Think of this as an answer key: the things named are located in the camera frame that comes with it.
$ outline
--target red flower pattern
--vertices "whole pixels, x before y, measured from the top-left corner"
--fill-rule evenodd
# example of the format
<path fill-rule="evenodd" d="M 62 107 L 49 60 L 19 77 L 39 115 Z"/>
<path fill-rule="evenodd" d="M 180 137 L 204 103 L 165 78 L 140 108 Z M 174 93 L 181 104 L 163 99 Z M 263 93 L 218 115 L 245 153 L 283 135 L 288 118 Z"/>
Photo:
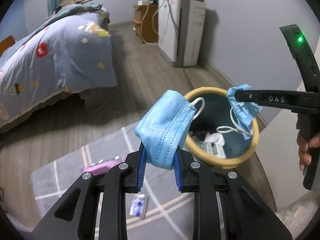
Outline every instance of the red flower pattern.
<path fill-rule="evenodd" d="M 36 55 L 39 58 L 44 57 L 48 53 L 47 44 L 41 42 L 38 47 L 36 48 Z"/>

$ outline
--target white ear loop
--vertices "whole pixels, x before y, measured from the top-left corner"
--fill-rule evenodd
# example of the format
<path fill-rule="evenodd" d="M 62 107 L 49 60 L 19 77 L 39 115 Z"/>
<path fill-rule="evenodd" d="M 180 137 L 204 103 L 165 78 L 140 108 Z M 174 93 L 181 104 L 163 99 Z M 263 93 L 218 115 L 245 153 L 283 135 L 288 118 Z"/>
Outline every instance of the white ear loop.
<path fill-rule="evenodd" d="M 237 132 L 237 133 L 245 133 L 246 135 L 248 136 L 253 136 L 253 134 L 247 132 L 246 130 L 243 130 L 241 127 L 239 127 L 237 125 L 237 123 L 235 122 L 235 120 L 233 119 L 233 116 L 232 116 L 232 110 L 235 106 L 239 106 L 240 104 L 244 104 L 244 102 L 241 102 L 241 103 L 238 103 L 238 104 L 235 104 L 234 106 L 231 107 L 230 109 L 230 119 L 231 119 L 231 122 L 233 123 L 233 125 L 236 127 L 236 128 L 233 128 L 233 127 L 230 127 L 230 126 L 219 126 L 217 128 L 217 132 L 218 133 L 228 133 L 228 132 Z"/>
<path fill-rule="evenodd" d="M 192 103 L 190 103 L 191 106 L 195 106 L 196 103 L 198 103 L 200 100 L 202 101 L 202 105 L 192 120 L 196 119 L 199 116 L 199 114 L 202 112 L 202 110 L 204 109 L 204 99 L 203 98 L 196 98 Z"/>

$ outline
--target trash can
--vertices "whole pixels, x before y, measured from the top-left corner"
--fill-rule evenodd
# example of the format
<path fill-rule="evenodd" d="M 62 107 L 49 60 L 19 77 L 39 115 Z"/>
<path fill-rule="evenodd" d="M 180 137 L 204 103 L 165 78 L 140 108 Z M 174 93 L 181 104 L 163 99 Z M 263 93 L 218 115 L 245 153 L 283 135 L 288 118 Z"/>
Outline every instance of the trash can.
<path fill-rule="evenodd" d="M 216 131 L 219 126 L 234 127 L 230 119 L 231 106 L 227 99 L 227 91 L 216 87 L 201 87 L 192 90 L 185 95 L 185 98 L 192 102 L 194 99 L 202 97 L 205 101 L 205 107 L 201 114 L 191 122 L 189 131 Z M 200 109 L 201 101 L 195 105 L 196 109 Z M 224 133 L 225 140 L 224 151 L 225 159 L 217 158 L 202 150 L 196 142 L 188 134 L 185 142 L 186 147 L 199 160 L 210 165 L 220 166 L 224 169 L 235 168 L 251 157 L 255 151 L 259 140 L 259 128 L 256 119 L 252 122 L 253 136 L 247 140 L 244 139 L 242 133 L 229 132 Z"/>

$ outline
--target wooden bed frame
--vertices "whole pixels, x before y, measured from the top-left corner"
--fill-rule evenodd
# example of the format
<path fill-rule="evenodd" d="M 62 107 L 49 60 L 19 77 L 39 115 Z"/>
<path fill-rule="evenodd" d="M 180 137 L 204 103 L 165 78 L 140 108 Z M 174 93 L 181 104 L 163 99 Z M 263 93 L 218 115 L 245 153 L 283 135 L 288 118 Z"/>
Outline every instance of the wooden bed frame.
<path fill-rule="evenodd" d="M 4 53 L 4 51 L 7 48 L 10 48 L 12 45 L 14 45 L 16 42 L 13 38 L 12 35 L 6 37 L 3 41 L 0 42 L 0 57 L 2 55 L 2 53 Z"/>

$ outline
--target cartoon print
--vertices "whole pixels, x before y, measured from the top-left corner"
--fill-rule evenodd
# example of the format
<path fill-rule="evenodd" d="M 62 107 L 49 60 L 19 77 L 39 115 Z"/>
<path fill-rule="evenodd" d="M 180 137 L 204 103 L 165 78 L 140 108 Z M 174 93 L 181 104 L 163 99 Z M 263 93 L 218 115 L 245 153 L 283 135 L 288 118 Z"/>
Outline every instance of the cartoon print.
<path fill-rule="evenodd" d="M 33 82 L 32 82 L 32 86 L 33 87 L 37 87 L 39 85 L 39 82 L 37 81 L 37 80 L 34 80 Z"/>
<path fill-rule="evenodd" d="M 87 44 L 87 43 L 88 43 L 88 39 L 87 39 L 87 38 L 83 38 L 83 39 L 81 40 L 81 42 L 82 42 L 82 44 Z"/>
<path fill-rule="evenodd" d="M 12 96 L 17 96 L 24 91 L 24 87 L 21 84 L 15 83 L 10 87 L 10 92 Z"/>
<path fill-rule="evenodd" d="M 9 115 L 7 110 L 4 108 L 3 104 L 0 104 L 0 117 L 2 119 L 8 120 L 9 119 Z"/>
<path fill-rule="evenodd" d="M 104 69 L 104 65 L 102 64 L 102 62 L 100 62 L 97 67 L 101 68 L 101 69 Z"/>
<path fill-rule="evenodd" d="M 43 58 L 47 54 L 48 54 L 47 44 L 45 44 L 44 42 L 41 42 L 36 48 L 36 55 L 39 58 Z"/>
<path fill-rule="evenodd" d="M 85 32 L 91 34 L 95 33 L 99 37 L 104 38 L 104 37 L 109 37 L 111 34 L 106 31 L 105 29 L 102 29 L 99 25 L 97 25 L 95 22 L 89 22 L 87 23 L 87 27 L 85 28 Z"/>

